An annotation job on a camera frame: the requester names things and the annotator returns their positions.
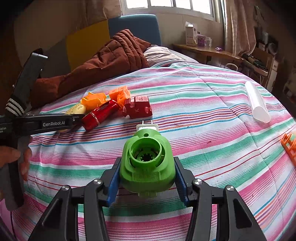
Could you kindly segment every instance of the striped bedspread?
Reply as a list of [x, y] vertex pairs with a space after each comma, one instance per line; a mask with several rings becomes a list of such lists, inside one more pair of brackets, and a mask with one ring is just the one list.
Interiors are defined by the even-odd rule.
[[[146, 95], [160, 133], [183, 166], [209, 185], [233, 185], [255, 216], [268, 241], [278, 240], [296, 211], [296, 171], [280, 144], [295, 121], [267, 90], [262, 94], [271, 121], [252, 117], [245, 75], [192, 62], [167, 61], [69, 94], [41, 113], [64, 113], [88, 91], [108, 94], [127, 85], [132, 96]], [[83, 186], [100, 177], [121, 156], [140, 119], [117, 117], [86, 133], [52, 132], [34, 136], [30, 147], [25, 206], [13, 213], [15, 232], [27, 240], [41, 214], [64, 184]], [[156, 198], [142, 199], [119, 189], [104, 209], [110, 240], [185, 240], [191, 208], [184, 207], [175, 186]], [[79, 235], [85, 240], [83, 206]], [[212, 208], [210, 240], [215, 240], [217, 209]]]

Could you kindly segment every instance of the white plastic tube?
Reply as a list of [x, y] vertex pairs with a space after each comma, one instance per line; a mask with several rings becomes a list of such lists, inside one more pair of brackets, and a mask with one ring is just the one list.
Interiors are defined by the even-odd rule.
[[250, 81], [247, 81], [244, 86], [251, 103], [253, 117], [265, 123], [270, 122], [270, 115], [266, 108], [265, 101], [263, 100], [257, 87]]

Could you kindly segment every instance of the orange toy block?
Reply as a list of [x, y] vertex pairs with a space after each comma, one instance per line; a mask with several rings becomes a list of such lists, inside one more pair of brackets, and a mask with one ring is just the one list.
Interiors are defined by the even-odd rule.
[[283, 138], [281, 139], [281, 144], [284, 147], [285, 151], [289, 155], [292, 163], [296, 167], [296, 138], [291, 141], [292, 133], [284, 134]]
[[128, 90], [127, 86], [122, 86], [116, 89], [113, 89], [109, 92], [110, 99], [115, 100], [117, 104], [122, 109], [124, 106], [124, 101], [131, 97], [131, 93]]
[[81, 104], [85, 105], [86, 110], [88, 112], [93, 111], [95, 108], [98, 108], [102, 104], [106, 103], [107, 96], [105, 93], [96, 93], [93, 94], [92, 92], [89, 92], [87, 96], [82, 98]]

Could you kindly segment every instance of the purple object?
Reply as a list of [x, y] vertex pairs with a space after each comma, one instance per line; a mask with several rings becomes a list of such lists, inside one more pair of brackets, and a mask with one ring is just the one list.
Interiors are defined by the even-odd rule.
[[204, 47], [205, 46], [205, 36], [197, 35], [197, 46]]

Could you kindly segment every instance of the window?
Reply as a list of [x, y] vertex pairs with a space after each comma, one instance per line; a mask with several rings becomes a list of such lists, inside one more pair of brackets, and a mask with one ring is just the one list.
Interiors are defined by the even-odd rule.
[[214, 20], [214, 0], [121, 0], [123, 15], [179, 13]]

